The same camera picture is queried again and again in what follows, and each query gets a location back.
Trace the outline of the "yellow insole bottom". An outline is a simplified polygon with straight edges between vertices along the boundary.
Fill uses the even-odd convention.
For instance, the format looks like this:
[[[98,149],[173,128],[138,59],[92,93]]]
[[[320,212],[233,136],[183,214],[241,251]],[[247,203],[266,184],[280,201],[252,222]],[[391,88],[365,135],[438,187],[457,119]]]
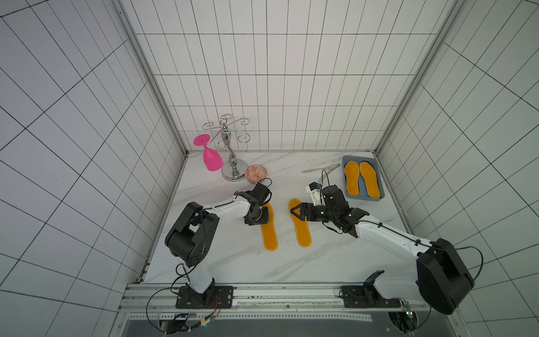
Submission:
[[[276,251],[279,243],[275,230],[275,215],[271,204],[267,205],[268,223],[261,226],[262,242],[267,251]]]

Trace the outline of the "yellow insole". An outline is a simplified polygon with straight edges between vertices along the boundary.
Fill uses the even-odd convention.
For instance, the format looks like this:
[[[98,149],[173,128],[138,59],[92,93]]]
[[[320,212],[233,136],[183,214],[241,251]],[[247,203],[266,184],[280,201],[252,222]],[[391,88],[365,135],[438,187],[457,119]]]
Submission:
[[[376,170],[370,163],[363,161],[359,164],[359,172],[364,179],[367,195],[371,198],[380,199],[381,193]]]
[[[268,223],[261,226],[262,242],[267,251],[276,251],[279,243],[275,230],[275,215],[271,204],[267,205]]]
[[[291,199],[289,201],[289,211],[296,231],[296,239],[301,247],[310,247],[312,237],[305,216],[300,215],[300,200]]]
[[[355,161],[349,161],[344,168],[346,190],[349,195],[359,195],[359,164]]]

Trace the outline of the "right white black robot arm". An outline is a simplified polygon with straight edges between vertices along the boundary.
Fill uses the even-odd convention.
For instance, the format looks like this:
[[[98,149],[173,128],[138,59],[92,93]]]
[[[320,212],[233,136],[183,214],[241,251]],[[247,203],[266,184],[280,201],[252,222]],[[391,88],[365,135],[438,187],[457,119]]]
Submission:
[[[375,220],[367,211],[351,207],[336,185],[315,190],[312,202],[292,199],[289,211],[296,225],[332,223],[335,233],[376,244],[406,264],[397,273],[377,270],[362,282],[359,298],[368,307],[379,300],[421,300],[451,315],[474,288],[475,279],[452,243],[442,238],[428,241]]]

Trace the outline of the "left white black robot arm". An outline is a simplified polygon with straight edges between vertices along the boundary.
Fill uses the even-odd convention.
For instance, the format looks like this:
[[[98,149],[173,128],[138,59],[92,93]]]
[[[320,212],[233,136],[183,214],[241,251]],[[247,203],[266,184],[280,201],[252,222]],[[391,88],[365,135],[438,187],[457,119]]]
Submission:
[[[211,295],[215,280],[204,259],[210,251],[218,227],[233,230],[239,226],[261,226],[270,222],[272,193],[261,182],[252,190],[237,191],[230,201],[213,206],[190,202],[165,237],[164,243],[189,268],[183,276],[194,295]]]

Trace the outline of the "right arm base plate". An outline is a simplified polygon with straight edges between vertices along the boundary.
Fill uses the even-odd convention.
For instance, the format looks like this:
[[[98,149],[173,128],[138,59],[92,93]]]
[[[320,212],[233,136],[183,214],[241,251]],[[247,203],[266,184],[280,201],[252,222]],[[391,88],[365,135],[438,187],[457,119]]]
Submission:
[[[384,299],[373,286],[342,286],[338,297],[343,300],[346,308],[389,309],[401,307],[399,300]]]

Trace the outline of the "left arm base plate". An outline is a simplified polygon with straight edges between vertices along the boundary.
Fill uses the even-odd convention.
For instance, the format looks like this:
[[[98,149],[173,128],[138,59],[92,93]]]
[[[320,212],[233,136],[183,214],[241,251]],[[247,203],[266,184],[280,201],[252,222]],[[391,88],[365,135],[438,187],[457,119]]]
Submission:
[[[179,289],[176,300],[176,309],[209,309],[221,308],[228,309],[232,307],[234,298],[233,286],[215,286],[211,285],[204,293],[197,293],[189,286]]]

